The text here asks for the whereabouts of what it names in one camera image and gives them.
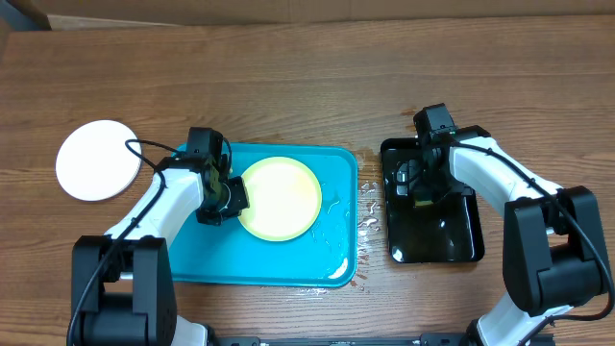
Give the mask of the yellow green sponge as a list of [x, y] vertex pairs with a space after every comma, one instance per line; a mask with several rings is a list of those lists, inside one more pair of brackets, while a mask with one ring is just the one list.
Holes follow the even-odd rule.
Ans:
[[433, 201], [430, 198], [430, 196], [419, 196], [419, 195], [414, 196], [414, 207], [415, 208], [426, 207], [432, 204], [433, 204]]

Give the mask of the yellow plate with ketchup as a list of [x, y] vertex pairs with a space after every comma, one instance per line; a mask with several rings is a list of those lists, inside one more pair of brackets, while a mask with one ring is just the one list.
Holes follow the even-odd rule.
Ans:
[[305, 233], [320, 213], [323, 195], [315, 174], [292, 158], [255, 162], [242, 174], [249, 207], [239, 222], [252, 235], [272, 242]]

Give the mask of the white plate with ketchup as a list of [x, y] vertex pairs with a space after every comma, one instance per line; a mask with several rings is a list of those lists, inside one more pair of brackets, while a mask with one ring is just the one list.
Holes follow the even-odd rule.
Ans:
[[55, 171], [71, 197], [98, 202], [121, 193], [141, 166], [140, 144], [126, 125], [96, 120], [72, 132], [57, 154]]

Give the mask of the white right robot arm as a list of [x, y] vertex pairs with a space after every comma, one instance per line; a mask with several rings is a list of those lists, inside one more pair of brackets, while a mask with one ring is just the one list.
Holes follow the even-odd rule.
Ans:
[[386, 226], [399, 263], [473, 262], [484, 254], [479, 200], [504, 221], [503, 297], [464, 333], [426, 345], [550, 345], [546, 326], [612, 297], [595, 195], [540, 178], [480, 127], [426, 129], [381, 145]]

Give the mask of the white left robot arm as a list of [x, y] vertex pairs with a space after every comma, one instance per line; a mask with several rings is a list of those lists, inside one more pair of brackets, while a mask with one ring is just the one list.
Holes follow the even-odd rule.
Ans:
[[103, 235], [72, 249], [69, 345], [207, 345], [207, 327], [177, 313], [169, 247], [190, 215], [219, 226], [248, 206], [225, 161], [164, 159], [145, 195]]

